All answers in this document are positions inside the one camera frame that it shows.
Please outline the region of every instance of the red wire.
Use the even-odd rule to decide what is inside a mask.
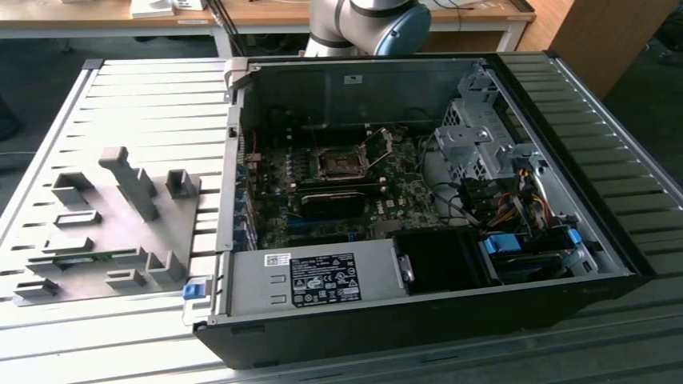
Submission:
[[[497,214],[500,214],[500,209],[502,208],[502,199],[504,199],[505,196],[509,196],[509,192],[505,192],[502,194],[502,196],[500,196],[500,198],[498,198],[498,212],[497,212]]]

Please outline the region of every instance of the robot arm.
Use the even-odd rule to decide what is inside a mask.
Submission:
[[[413,54],[429,32],[430,14],[417,0],[310,2],[306,57]]]

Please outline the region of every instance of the blue latch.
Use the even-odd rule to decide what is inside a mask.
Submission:
[[[573,244],[580,244],[583,241],[580,238],[580,233],[574,229],[568,230],[568,238],[572,239]]]
[[[193,300],[196,298],[205,298],[205,285],[185,284],[182,287],[182,299]]]
[[[482,241],[482,246],[488,254],[521,250],[520,242],[513,234],[492,234]]]

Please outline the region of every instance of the power supply label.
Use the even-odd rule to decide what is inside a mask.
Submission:
[[[353,254],[292,258],[290,301],[297,308],[360,300]]]

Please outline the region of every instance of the barcode sticker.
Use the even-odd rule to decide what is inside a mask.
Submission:
[[[190,25],[192,24],[208,24],[208,23],[209,23],[208,20],[178,20],[178,24],[181,24],[181,25],[182,24],[185,24],[185,25],[188,25],[188,24],[190,24]]]
[[[266,254],[264,257],[265,266],[288,266],[290,254]]]

